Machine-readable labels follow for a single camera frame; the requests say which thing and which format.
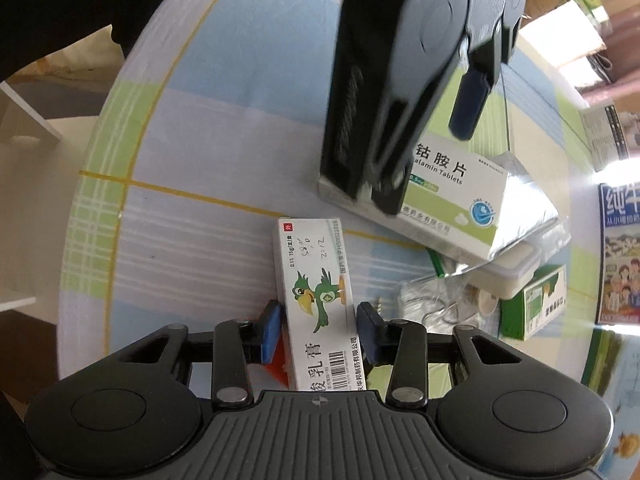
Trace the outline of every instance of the yellow cartoon figure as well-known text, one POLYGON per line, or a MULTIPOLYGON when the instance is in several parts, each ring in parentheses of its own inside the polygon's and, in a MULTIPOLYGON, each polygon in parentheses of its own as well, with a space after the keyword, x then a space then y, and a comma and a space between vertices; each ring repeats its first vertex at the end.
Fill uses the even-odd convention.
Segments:
POLYGON ((630 433, 625 435, 621 433, 618 437, 618 445, 614 448, 613 453, 620 455, 622 458, 631 458, 640 449, 640 435, 630 433))

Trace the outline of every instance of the plaid tablecloth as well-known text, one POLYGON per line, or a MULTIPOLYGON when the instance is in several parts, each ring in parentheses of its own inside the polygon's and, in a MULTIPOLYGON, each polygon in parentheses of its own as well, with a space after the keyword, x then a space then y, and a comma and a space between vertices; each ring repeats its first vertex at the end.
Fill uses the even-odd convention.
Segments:
MULTIPOLYGON (((164 1, 81 171, 63 263, 62 376, 169 322, 210 330, 255 315, 276 295, 271 234, 283 214, 342 219, 357 301, 391 298, 399 280, 430 268, 424 250, 316 195, 339 11, 340 0, 164 1)), ((459 81, 428 125, 435 135, 449 135, 459 81)), ((521 44, 466 146, 514 152, 571 218, 573 241, 556 258, 568 268, 567 312, 521 346, 579 379, 598 203, 582 101, 562 86, 521 44)))

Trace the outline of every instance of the white box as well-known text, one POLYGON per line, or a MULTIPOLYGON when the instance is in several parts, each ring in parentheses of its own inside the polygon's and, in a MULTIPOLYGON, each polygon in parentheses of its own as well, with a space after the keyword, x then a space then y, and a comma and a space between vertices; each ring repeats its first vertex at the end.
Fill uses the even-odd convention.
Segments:
POLYGON ((495 252, 494 238, 508 172, 460 143, 423 134, 400 212, 385 215, 363 188, 353 201, 325 177, 318 193, 354 213, 438 251, 457 262, 483 264, 495 252))
POLYGON ((289 387, 366 389, 340 220, 280 218, 273 251, 289 387))

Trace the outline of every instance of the white plastic container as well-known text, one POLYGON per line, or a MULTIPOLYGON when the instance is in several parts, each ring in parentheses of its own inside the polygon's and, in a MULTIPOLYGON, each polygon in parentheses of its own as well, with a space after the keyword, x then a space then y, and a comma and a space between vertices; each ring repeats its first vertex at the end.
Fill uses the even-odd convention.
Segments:
POLYGON ((533 278, 541 255, 540 248, 519 242, 492 262, 469 271, 468 282, 501 300, 510 300, 533 278))

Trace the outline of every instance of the barcode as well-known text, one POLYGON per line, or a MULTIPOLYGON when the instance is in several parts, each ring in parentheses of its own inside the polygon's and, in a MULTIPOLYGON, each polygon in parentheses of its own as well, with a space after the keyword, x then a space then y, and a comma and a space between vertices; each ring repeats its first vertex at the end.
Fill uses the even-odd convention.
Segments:
POLYGON ((349 387, 344 352, 329 352, 329 372, 334 390, 346 390, 349 387))

